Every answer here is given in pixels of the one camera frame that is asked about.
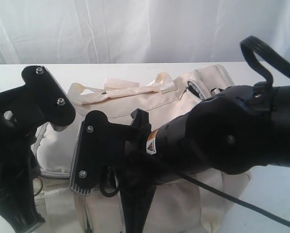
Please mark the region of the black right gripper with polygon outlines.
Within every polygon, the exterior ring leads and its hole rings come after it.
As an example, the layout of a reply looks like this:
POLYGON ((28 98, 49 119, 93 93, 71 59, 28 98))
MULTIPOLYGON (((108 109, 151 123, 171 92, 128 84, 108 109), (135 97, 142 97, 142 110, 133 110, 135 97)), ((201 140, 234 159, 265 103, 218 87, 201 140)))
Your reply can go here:
POLYGON ((130 116, 131 124, 123 125, 98 114, 106 144, 99 189, 108 198, 119 194, 125 231, 141 233, 156 191, 145 149, 151 125, 146 111, 136 109, 130 116))

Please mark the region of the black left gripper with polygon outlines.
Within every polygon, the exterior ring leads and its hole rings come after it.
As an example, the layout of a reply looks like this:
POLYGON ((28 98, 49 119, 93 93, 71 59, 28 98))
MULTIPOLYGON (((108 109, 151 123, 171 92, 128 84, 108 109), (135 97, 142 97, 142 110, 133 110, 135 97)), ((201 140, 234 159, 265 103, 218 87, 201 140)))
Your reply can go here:
POLYGON ((16 233, 33 233, 46 221, 37 212, 33 179, 37 161, 31 151, 38 127, 21 127, 10 111, 4 112, 14 92, 0 93, 0 216, 16 233))

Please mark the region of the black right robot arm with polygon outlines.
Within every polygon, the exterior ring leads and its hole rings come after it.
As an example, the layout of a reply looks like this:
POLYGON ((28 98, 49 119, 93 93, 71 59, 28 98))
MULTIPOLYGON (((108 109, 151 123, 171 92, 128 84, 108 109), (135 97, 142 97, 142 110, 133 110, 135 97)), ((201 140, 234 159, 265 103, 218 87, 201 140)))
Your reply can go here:
POLYGON ((254 166, 290 167, 290 86, 234 86, 149 130, 136 110, 131 125, 101 122, 104 164, 118 178, 128 233, 143 231, 156 186, 209 168, 237 175, 254 166))

